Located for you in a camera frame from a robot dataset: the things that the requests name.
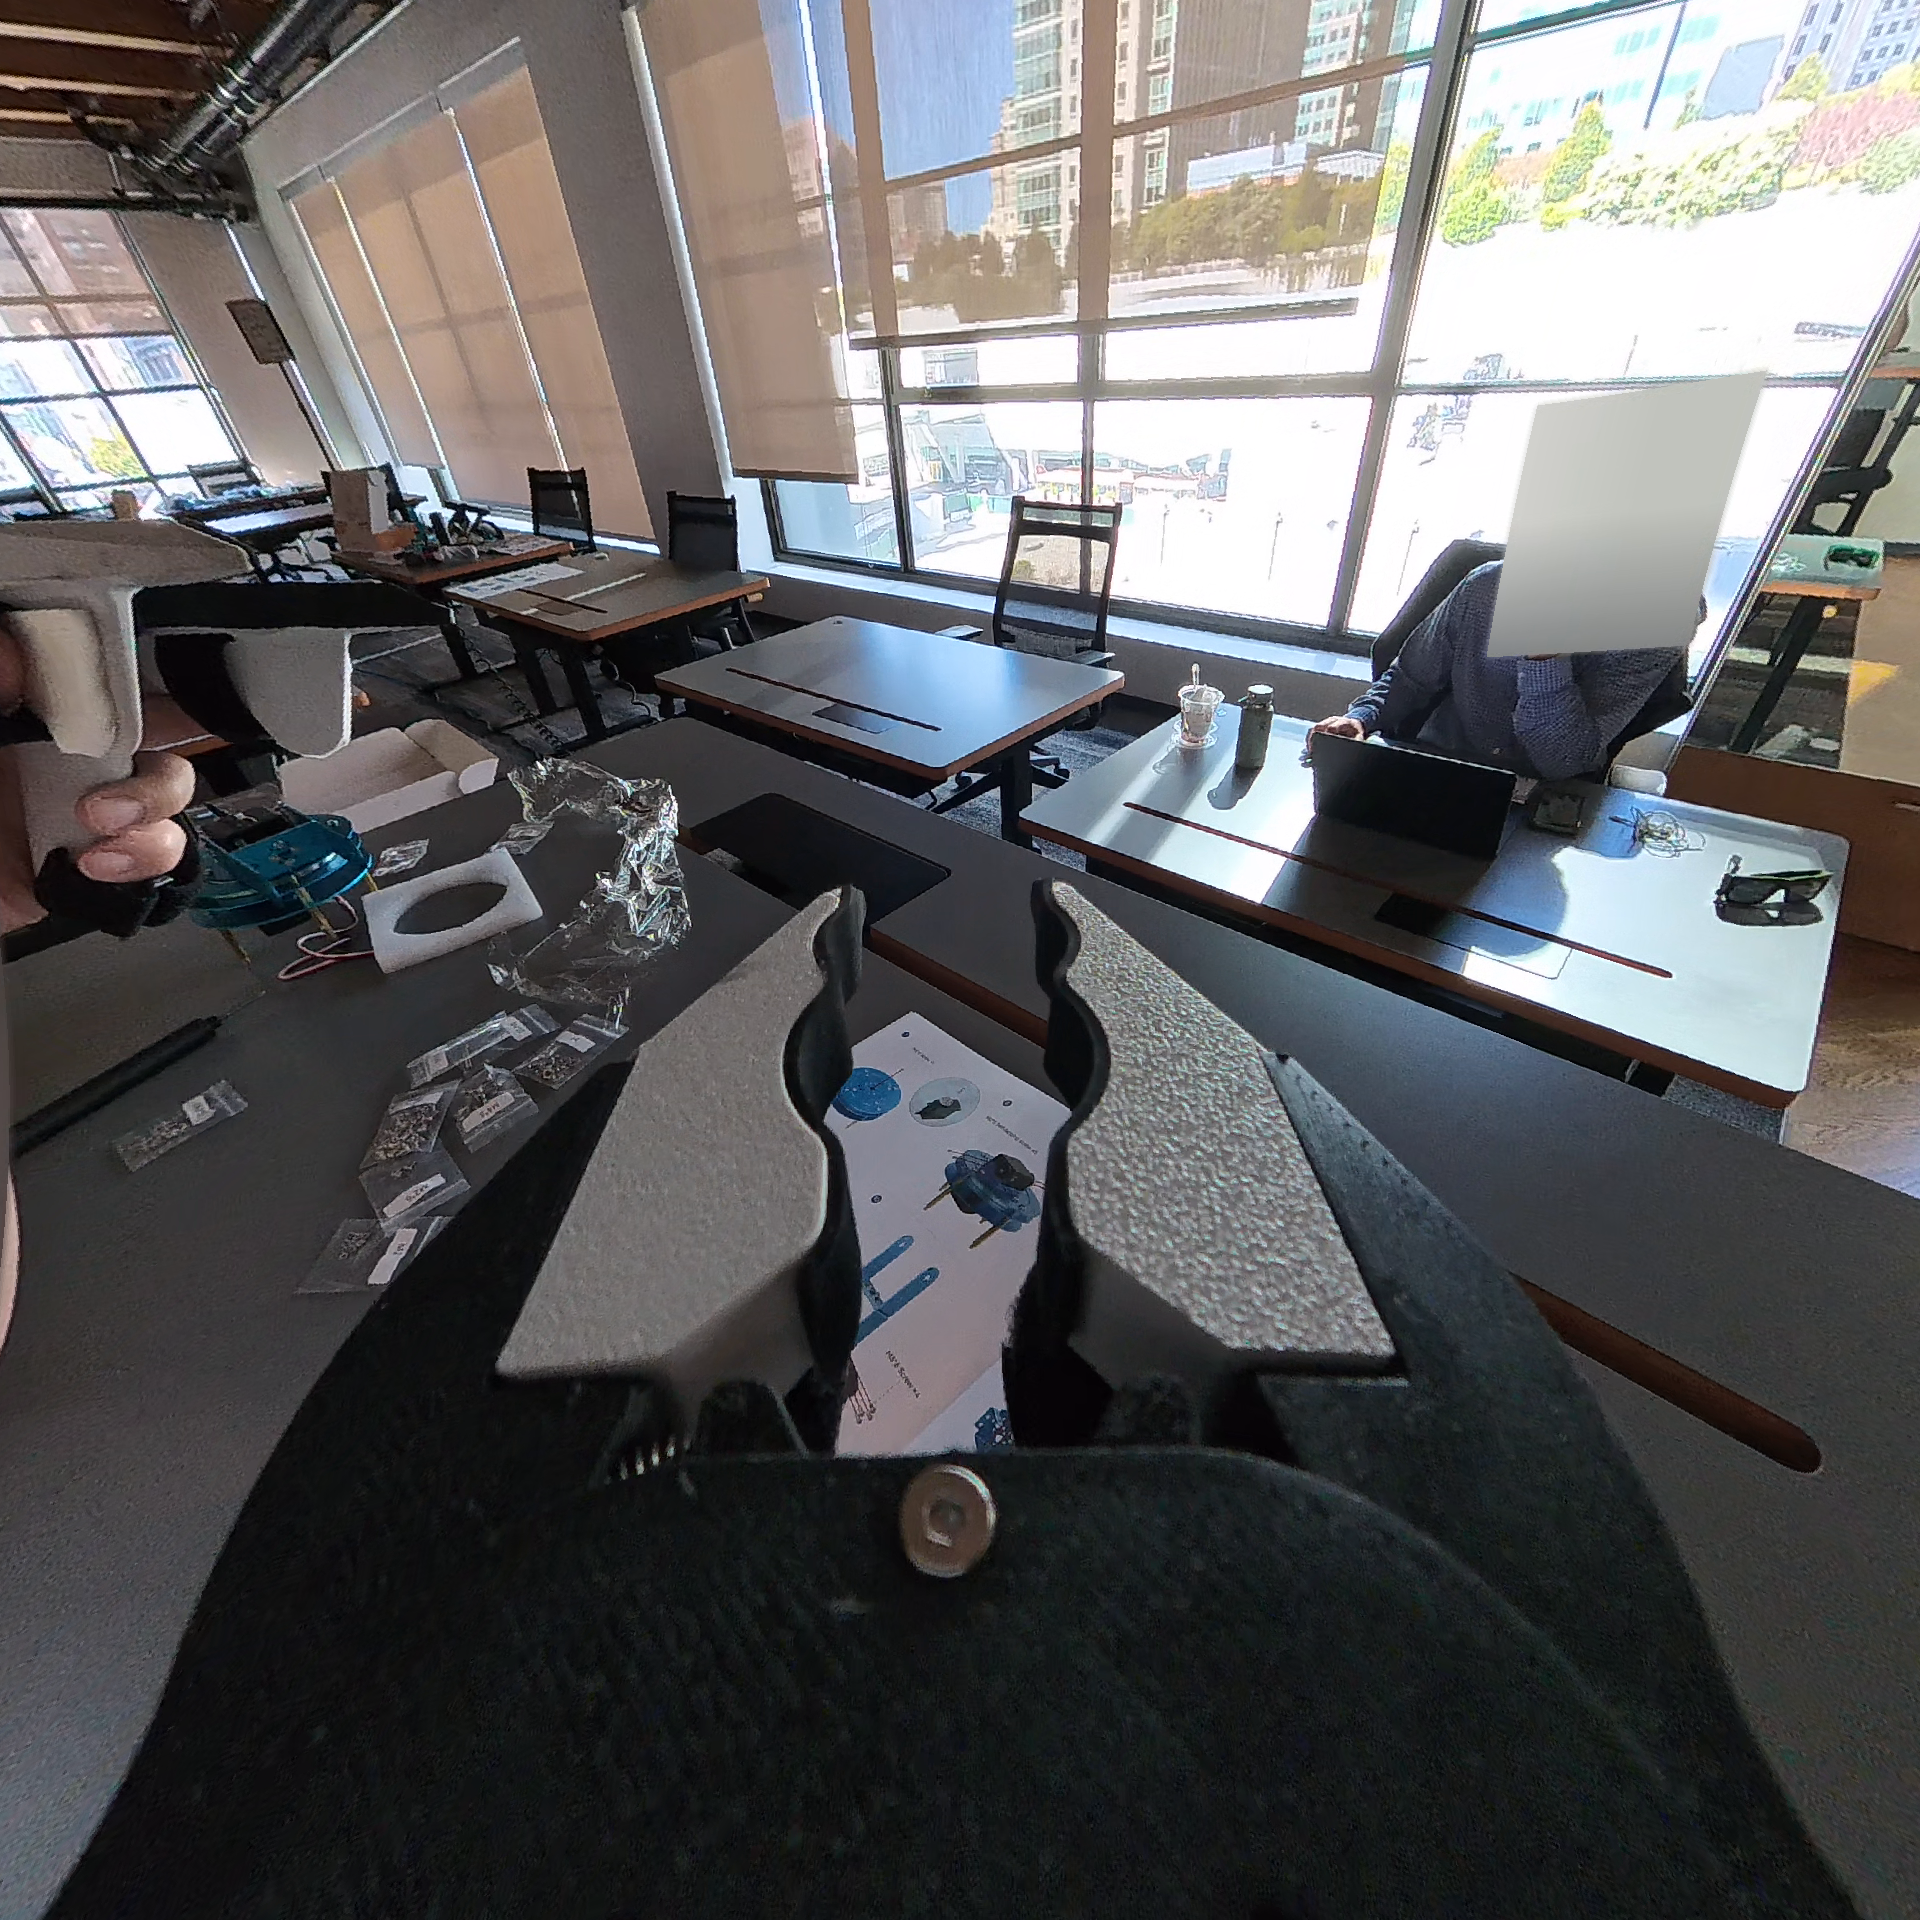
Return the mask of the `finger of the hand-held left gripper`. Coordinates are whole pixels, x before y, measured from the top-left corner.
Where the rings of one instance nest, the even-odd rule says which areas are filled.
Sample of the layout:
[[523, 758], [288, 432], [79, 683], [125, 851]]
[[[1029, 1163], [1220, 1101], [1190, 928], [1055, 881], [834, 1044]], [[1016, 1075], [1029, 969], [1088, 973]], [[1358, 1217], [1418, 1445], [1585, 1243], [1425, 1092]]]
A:
[[226, 644], [226, 680], [262, 733], [290, 755], [333, 755], [351, 737], [348, 629], [243, 629]]
[[400, 585], [265, 585], [239, 546], [173, 521], [24, 521], [1, 526], [9, 610], [98, 607], [136, 632], [384, 632], [439, 612]]

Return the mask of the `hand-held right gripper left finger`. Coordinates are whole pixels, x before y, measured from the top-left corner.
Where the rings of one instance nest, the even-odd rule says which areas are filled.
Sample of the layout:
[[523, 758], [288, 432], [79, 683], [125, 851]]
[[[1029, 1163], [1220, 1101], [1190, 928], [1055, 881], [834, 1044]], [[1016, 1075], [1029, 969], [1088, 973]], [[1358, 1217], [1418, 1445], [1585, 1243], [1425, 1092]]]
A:
[[850, 884], [819, 895], [637, 1050], [501, 1378], [644, 1379], [676, 1436], [713, 1386], [756, 1379], [834, 1451], [861, 1292], [825, 1117], [863, 915]]

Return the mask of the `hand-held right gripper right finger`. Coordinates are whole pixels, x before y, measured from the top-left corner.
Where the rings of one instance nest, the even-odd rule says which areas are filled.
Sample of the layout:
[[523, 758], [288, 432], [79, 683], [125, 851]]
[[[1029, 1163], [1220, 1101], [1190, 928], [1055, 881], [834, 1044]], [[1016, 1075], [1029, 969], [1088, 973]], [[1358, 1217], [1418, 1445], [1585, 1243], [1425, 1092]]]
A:
[[1080, 889], [1043, 881], [1033, 913], [1070, 1117], [1003, 1351], [1014, 1441], [1086, 1445], [1134, 1379], [1174, 1379], [1206, 1417], [1252, 1376], [1389, 1374], [1284, 1103], [1299, 1075]]

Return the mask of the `blue metal toy robot arm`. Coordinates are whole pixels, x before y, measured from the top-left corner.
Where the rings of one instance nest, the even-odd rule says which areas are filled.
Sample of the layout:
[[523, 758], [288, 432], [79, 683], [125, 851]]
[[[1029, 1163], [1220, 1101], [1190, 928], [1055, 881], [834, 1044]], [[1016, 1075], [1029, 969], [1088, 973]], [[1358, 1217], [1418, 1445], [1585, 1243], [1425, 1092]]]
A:
[[343, 816], [285, 803], [203, 803], [185, 818], [201, 851], [189, 916], [208, 930], [291, 930], [371, 875], [371, 852]]

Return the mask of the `black electric screwdriver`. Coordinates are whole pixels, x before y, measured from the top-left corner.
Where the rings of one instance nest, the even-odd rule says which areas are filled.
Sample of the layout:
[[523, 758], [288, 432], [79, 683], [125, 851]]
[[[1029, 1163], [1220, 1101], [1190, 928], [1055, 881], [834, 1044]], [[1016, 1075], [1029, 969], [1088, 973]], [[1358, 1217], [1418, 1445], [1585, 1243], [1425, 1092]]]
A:
[[97, 1115], [117, 1096], [150, 1082], [155, 1075], [166, 1072], [178, 1060], [190, 1056], [198, 1047], [205, 1046], [219, 1032], [221, 1025], [221, 1015], [187, 1020], [155, 1044], [134, 1050], [125, 1060], [100, 1070], [97, 1075], [53, 1096], [35, 1111], [12, 1121], [12, 1157], [37, 1151], [48, 1140], [58, 1138], [63, 1131], [81, 1122], [85, 1117]]

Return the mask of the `person's left forearm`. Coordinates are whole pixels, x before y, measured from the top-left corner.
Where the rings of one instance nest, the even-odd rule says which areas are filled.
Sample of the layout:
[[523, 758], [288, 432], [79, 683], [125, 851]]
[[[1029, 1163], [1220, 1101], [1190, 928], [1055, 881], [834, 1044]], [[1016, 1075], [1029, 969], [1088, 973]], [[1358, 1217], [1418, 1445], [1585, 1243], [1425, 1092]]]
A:
[[12, 1182], [12, 1117], [16, 1100], [12, 1092], [12, 1015], [7, 1001], [7, 973], [1, 973], [1, 1172], [4, 1172], [4, 1208], [1, 1208], [1, 1304], [0, 1336], [7, 1347], [12, 1330], [16, 1285], [20, 1285], [20, 1213], [16, 1191]]

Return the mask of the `dark grey desk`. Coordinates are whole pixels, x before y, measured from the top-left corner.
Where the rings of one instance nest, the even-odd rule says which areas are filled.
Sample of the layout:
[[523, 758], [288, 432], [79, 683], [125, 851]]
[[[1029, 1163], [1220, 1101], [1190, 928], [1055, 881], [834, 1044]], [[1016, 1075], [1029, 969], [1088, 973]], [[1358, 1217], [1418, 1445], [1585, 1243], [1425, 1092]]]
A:
[[[1863, 1911], [1916, 1916], [1916, 1200], [1104, 881], [1109, 916], [1339, 1096], [1524, 1281], [1806, 1431], [1791, 1472], [1612, 1371], [1744, 1710]], [[396, 1072], [484, 957], [282, 983], [16, 1174], [4, 1347], [4, 1916], [134, 1753], [243, 1499], [366, 1309], [295, 1285]], [[143, 1169], [114, 1140], [230, 1080]]]

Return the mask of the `person's left hand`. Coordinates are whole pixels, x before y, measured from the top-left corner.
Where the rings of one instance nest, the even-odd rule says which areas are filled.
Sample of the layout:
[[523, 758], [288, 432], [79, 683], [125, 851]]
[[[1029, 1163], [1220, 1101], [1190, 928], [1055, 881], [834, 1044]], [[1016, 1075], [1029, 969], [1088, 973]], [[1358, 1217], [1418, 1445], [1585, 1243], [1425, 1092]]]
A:
[[[21, 776], [24, 747], [1, 755], [1, 924], [21, 931], [48, 920], [39, 897], [41, 855]], [[59, 915], [84, 930], [129, 934], [146, 924], [162, 924], [179, 907], [190, 881], [189, 834], [179, 815], [195, 795], [187, 761], [169, 751], [140, 751], [129, 777], [109, 780], [84, 793], [64, 829], [68, 881]]]

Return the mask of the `multi-pane window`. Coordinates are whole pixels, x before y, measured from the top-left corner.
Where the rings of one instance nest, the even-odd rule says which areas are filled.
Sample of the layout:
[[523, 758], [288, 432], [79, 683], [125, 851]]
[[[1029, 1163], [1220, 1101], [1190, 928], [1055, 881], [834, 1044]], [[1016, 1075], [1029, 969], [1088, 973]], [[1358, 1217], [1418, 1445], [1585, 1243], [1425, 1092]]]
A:
[[117, 221], [1, 215], [4, 515], [85, 515], [129, 489], [146, 507], [244, 476], [190, 351]]

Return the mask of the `white foam sheet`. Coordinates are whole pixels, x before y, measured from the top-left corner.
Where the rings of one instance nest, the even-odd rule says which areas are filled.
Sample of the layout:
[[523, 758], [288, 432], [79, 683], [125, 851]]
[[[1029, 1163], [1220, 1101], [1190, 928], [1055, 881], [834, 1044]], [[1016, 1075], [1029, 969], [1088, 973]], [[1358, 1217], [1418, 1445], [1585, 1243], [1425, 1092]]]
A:
[[[425, 925], [421, 915], [433, 900], [471, 889], [493, 894], [484, 910], [459, 924], [433, 930]], [[361, 900], [361, 916], [379, 969], [400, 973], [539, 922], [541, 907], [516, 857], [504, 847], [495, 847], [457, 866], [371, 891]]]

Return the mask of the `robot assembly instruction sheet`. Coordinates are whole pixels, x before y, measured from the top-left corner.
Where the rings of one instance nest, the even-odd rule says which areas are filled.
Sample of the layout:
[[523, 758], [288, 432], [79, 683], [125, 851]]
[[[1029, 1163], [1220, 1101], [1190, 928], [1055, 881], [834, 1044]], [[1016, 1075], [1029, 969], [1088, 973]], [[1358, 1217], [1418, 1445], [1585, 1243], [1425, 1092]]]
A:
[[861, 1260], [835, 1448], [1003, 1451], [1003, 1346], [1064, 1107], [916, 1013], [853, 1060], [828, 1117]]

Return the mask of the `crumpled clear plastic bag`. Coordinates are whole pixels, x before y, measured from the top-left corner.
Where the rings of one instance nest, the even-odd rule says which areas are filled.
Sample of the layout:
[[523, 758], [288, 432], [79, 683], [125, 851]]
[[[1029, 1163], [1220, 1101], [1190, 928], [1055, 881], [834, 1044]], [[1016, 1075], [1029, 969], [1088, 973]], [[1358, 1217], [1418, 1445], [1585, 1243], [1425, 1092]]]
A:
[[639, 973], [689, 930], [676, 795], [664, 780], [621, 780], [574, 758], [516, 766], [510, 785], [524, 823], [576, 812], [612, 829], [618, 851], [570, 916], [524, 953], [495, 940], [489, 973], [505, 992], [620, 1015]]

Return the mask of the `black laptop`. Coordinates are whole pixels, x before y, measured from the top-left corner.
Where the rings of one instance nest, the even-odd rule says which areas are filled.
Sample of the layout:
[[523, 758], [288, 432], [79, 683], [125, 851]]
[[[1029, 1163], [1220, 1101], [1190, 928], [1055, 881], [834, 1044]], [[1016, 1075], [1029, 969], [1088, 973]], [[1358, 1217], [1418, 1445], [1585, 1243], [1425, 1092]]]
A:
[[1335, 733], [1311, 733], [1305, 751], [1320, 818], [1477, 861], [1497, 855], [1512, 772]]

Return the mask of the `black sunglasses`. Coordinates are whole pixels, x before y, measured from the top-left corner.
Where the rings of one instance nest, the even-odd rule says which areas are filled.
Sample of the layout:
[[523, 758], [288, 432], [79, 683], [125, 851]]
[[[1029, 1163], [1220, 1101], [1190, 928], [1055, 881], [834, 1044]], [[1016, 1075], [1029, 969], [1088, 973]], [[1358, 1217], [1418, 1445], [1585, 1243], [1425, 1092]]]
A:
[[1779, 872], [1746, 870], [1732, 855], [1714, 894], [1720, 920], [1743, 925], [1806, 925], [1819, 922], [1816, 900], [1834, 875], [1822, 867]]

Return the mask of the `large window wall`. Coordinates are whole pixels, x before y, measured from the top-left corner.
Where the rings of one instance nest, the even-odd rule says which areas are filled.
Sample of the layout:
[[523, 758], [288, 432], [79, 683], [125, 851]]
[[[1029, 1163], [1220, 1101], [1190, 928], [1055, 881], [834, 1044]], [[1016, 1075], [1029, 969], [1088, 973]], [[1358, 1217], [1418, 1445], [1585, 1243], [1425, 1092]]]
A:
[[987, 580], [1116, 507], [1134, 609], [1372, 635], [1548, 403], [1765, 372], [1709, 605], [1916, 229], [1916, 4], [760, 4], [846, 480], [779, 548]]

